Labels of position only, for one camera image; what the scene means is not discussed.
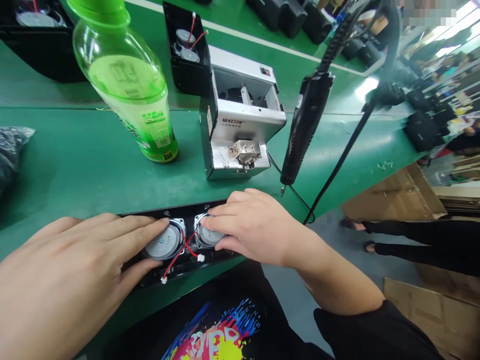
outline black pants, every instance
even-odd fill
[[[433,265],[466,275],[480,276],[480,222],[368,222],[368,233],[405,236],[429,246],[377,243],[375,252],[415,263]]]

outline plastic bottle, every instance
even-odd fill
[[[130,27],[124,0],[67,0],[81,18],[73,32],[78,64],[152,161],[168,163],[179,145],[170,124],[162,66]]]

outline green workbench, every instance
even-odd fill
[[[0,260],[35,231],[63,216],[84,219],[105,212],[121,214],[220,200],[234,190],[245,188],[257,188],[272,195],[300,221],[306,216],[308,209],[289,188],[280,197],[282,184],[274,167],[253,178],[207,181],[201,150],[199,99],[180,93],[173,85],[165,23],[158,11],[161,8],[144,0],[130,2],[141,5],[127,4],[133,28],[157,52],[164,66],[171,121],[180,147],[178,158],[165,165],[149,161],[114,113],[97,110],[106,105],[88,83],[58,84],[46,79],[0,43],[0,126],[26,126],[37,131],[23,150],[14,185],[1,199]],[[207,21],[236,27],[236,31],[308,56],[321,57],[325,50],[313,45],[304,33],[292,40],[281,33],[269,32],[240,0],[228,0],[228,6],[238,7],[240,20],[236,22],[222,16],[225,14],[222,1],[214,1],[210,7],[187,0],[176,3],[196,10]],[[210,31],[209,44],[274,68],[279,98],[290,121],[302,78],[312,72],[318,61],[216,28],[221,31]],[[345,65],[345,61],[339,59],[338,64]],[[362,94],[355,91],[366,81],[364,77],[341,68],[333,68],[332,72],[336,80],[330,100],[294,184],[308,204],[313,203],[337,163],[364,103]],[[401,130],[408,112],[405,107],[396,107],[388,113],[379,111],[370,118],[319,203],[317,216],[417,160],[419,155]],[[268,143],[269,152],[279,166],[285,156],[289,131],[290,123]],[[393,167],[382,169],[379,164],[385,161],[391,161]],[[90,346],[103,344],[241,260],[135,292]]]

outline black t-shirt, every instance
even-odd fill
[[[389,301],[356,316],[321,309],[312,316],[339,360],[442,359]],[[248,260],[130,328],[107,347],[104,358],[332,359],[289,327],[260,264]]]

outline colorful graphic print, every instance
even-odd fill
[[[175,338],[162,360],[242,360],[242,348],[260,328],[260,315],[250,299],[225,311],[219,319],[209,313],[210,302]]]

